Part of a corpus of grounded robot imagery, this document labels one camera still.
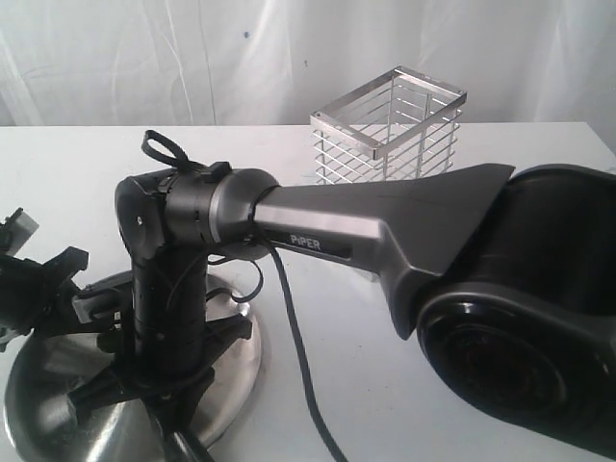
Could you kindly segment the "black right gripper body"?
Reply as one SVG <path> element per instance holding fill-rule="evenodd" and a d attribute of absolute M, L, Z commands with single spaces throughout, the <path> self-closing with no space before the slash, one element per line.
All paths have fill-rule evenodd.
<path fill-rule="evenodd" d="M 203 259 L 149 260 L 132 265 L 135 359 L 148 377 L 179 379 L 204 355 Z"/>

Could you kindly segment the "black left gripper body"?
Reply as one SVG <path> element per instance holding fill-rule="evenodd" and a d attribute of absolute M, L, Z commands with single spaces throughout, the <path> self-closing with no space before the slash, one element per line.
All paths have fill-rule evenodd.
<path fill-rule="evenodd" d="M 34 330 L 50 299 L 49 263 L 1 256 L 1 341 Z"/>

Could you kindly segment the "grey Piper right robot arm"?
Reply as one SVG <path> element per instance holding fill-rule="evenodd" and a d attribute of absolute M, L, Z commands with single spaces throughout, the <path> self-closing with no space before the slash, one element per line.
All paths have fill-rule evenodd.
<path fill-rule="evenodd" d="M 280 249 L 378 276 L 401 338 L 504 422 L 615 454 L 615 178 L 484 164 L 415 180 L 283 187 L 260 169 L 173 167 L 121 181 L 131 316 L 115 361 L 72 391 L 77 416 L 139 399 L 184 428 L 248 319 L 207 321 L 212 255 Z"/>

